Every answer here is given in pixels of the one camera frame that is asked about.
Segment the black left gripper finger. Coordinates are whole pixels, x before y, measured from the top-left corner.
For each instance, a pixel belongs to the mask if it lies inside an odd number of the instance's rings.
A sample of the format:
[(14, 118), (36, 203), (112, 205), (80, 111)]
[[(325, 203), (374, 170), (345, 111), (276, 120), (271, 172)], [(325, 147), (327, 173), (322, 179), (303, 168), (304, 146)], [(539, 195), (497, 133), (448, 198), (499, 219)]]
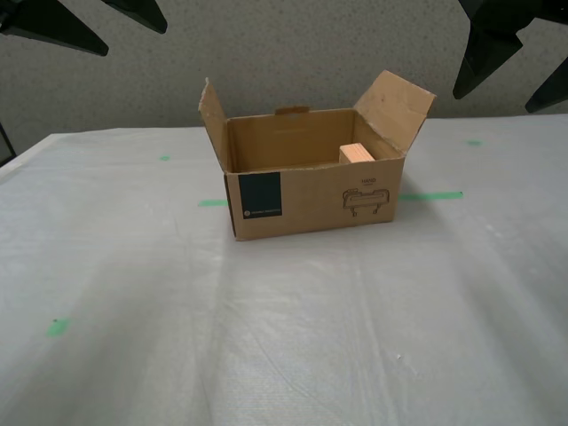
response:
[(168, 22), (155, 0), (103, 0), (103, 2), (158, 34), (165, 34), (167, 31)]
[(2, 1), (1, 33), (101, 57), (109, 50), (105, 42), (60, 1)]

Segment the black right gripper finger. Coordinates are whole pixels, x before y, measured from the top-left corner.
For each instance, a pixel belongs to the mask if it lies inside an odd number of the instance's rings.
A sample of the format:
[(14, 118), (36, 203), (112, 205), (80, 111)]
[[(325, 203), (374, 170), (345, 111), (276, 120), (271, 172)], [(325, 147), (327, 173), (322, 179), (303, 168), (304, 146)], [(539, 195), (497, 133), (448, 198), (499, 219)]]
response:
[(547, 78), (525, 104), (528, 113), (536, 113), (547, 107), (552, 107), (567, 100), (568, 59)]
[(501, 67), (523, 44), (517, 33), (533, 20), (567, 24), (565, 1), (461, 0), (470, 27), (453, 95), (462, 99)]

